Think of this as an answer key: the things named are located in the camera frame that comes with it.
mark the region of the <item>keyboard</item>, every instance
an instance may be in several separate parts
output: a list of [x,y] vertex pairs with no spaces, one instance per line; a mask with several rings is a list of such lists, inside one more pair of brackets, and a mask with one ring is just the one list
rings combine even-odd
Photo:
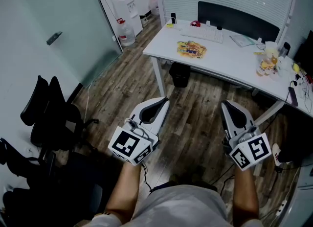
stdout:
[[213,27],[195,27],[187,26],[183,28],[180,32],[182,36],[195,37],[200,39],[205,39],[217,43],[223,43],[223,33],[221,30],[218,30]]

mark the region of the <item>door handle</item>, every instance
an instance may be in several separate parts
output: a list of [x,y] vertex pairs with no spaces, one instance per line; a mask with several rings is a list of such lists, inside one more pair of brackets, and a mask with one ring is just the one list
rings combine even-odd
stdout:
[[55,40],[57,40],[59,38],[59,36],[61,36],[63,32],[59,31],[54,33],[48,40],[47,40],[47,45],[51,45],[54,43]]

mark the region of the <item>wooden floor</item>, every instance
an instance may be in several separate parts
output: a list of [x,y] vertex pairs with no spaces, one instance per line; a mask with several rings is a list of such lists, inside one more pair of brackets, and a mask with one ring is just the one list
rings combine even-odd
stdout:
[[[130,115],[133,108],[142,101],[160,96],[152,63],[149,57],[142,54],[160,28],[159,18],[150,17],[149,24],[137,36],[135,44],[125,48],[121,57],[111,64],[89,89],[87,119],[98,118],[100,123],[89,128],[88,140],[107,155],[111,155],[107,146],[116,127],[123,125],[124,119]],[[265,108],[252,100],[250,91],[199,73],[191,73],[186,88],[175,88],[168,73],[169,68],[168,64],[162,64],[170,109],[159,134],[159,149],[146,160],[147,181],[154,187],[167,182],[171,174],[192,174],[201,167],[204,170],[203,180],[212,182],[232,165],[222,148],[224,133],[220,102],[224,99],[238,102],[246,107],[255,119]],[[74,101],[81,112],[85,111],[87,97],[88,92],[83,89]],[[265,122],[260,127],[261,130],[267,124],[268,122]],[[280,145],[286,137],[286,132],[287,119],[283,115],[279,115],[266,131],[271,145],[275,142]],[[64,163],[66,153],[59,152],[58,160]],[[295,172],[296,169],[279,174],[273,191],[269,194],[276,176],[273,159],[268,158],[255,166],[254,178],[261,217],[282,202]],[[232,174],[233,169],[215,184],[219,192],[224,180]],[[234,180],[229,180],[222,194],[230,222],[233,186]],[[141,179],[138,204],[148,195],[148,187]],[[264,225],[269,226],[273,217],[274,214],[271,214],[264,218]]]

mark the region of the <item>large water bottle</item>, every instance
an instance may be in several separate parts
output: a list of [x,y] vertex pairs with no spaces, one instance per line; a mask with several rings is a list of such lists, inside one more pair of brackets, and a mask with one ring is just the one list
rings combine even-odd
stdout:
[[135,33],[133,27],[122,18],[118,19],[117,22],[119,23],[118,37],[120,39],[121,45],[124,47],[132,45],[135,42]]

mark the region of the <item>gray shirt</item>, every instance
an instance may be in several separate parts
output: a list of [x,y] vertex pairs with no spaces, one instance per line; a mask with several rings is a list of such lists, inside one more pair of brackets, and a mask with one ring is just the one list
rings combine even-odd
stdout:
[[[178,185],[151,193],[132,220],[123,227],[231,227],[226,221],[226,208],[219,194],[192,185]],[[86,227],[119,227],[113,214],[99,215]],[[244,227],[262,227],[250,220]]]

